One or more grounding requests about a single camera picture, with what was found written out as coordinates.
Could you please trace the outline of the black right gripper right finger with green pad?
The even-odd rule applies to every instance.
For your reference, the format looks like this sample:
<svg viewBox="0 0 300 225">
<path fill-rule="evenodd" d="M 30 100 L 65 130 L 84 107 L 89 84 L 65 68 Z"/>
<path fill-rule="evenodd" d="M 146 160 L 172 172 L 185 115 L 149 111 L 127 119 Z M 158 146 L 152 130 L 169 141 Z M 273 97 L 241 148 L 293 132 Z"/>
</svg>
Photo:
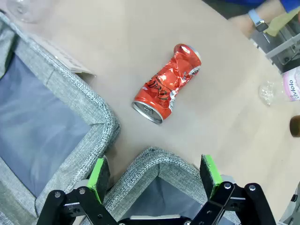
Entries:
<svg viewBox="0 0 300 225">
<path fill-rule="evenodd" d="M 193 225 L 216 225 L 226 211 L 235 212 L 242 225 L 276 224 L 259 184 L 239 187 L 224 181 L 210 155 L 201 155 L 200 177 L 208 200 L 192 220 Z"/>
</svg>

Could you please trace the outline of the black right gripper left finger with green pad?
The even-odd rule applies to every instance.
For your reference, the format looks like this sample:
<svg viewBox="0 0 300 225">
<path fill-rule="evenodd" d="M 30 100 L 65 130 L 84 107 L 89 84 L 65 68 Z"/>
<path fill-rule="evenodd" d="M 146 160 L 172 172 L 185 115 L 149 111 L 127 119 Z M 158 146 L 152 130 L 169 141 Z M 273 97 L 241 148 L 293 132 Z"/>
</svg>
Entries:
<svg viewBox="0 0 300 225">
<path fill-rule="evenodd" d="M 106 157 L 99 158 L 86 185 L 69 193 L 51 191 L 44 203 L 38 225 L 71 225 L 85 216 L 92 225 L 116 225 L 117 221 L 103 205 L 110 177 Z"/>
</svg>

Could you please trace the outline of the person's left hand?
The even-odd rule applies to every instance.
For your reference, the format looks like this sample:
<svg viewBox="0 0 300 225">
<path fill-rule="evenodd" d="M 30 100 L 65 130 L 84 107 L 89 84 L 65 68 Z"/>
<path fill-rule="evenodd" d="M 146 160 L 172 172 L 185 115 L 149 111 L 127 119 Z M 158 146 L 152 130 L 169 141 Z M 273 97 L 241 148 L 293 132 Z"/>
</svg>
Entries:
<svg viewBox="0 0 300 225">
<path fill-rule="evenodd" d="M 254 32 L 254 23 L 248 14 L 243 14 L 229 18 L 229 20 L 236 28 L 238 28 L 244 36 L 250 38 L 251 34 Z"/>
</svg>

